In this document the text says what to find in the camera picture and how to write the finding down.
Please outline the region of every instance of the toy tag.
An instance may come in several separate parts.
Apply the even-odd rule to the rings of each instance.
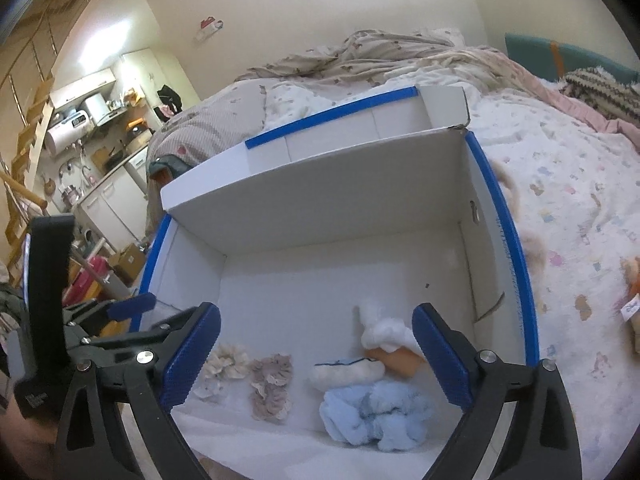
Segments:
[[[622,317],[625,321],[629,321],[633,314],[635,314],[638,310],[640,310],[640,294],[636,294],[635,298],[633,298],[629,303],[627,303],[620,312],[622,313]]]

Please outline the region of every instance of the person's arm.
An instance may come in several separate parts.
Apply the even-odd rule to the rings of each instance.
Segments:
[[[12,474],[6,480],[51,480],[56,434],[53,424],[22,418],[12,397],[6,413],[0,415],[0,479]]]

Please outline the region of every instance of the metal screw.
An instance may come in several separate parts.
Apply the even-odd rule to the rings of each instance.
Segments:
[[[542,367],[550,372],[553,372],[558,368],[558,366],[556,366],[556,362],[551,359],[542,359]]]
[[[480,352],[480,360],[484,361],[485,363],[495,363],[495,360],[497,358],[498,356],[494,352],[491,352],[491,350],[482,350]]]
[[[76,370],[78,370],[79,372],[86,372],[89,370],[89,368],[91,368],[91,361],[80,361],[76,365]]]
[[[141,365],[146,365],[150,363],[154,359],[154,353],[151,350],[143,350],[138,355],[136,355],[136,361],[138,361]]]

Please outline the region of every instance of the kitchen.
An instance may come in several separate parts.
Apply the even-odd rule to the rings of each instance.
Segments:
[[[50,94],[54,107],[34,191],[51,215],[72,212],[84,254],[146,242],[146,151],[169,117],[199,99],[160,47],[121,54],[110,67]]]

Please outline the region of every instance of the ceiling light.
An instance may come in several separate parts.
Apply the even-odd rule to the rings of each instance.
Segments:
[[[96,32],[84,46],[80,56],[82,66],[89,71],[99,69],[109,56],[122,48],[130,28],[131,24],[125,20]]]

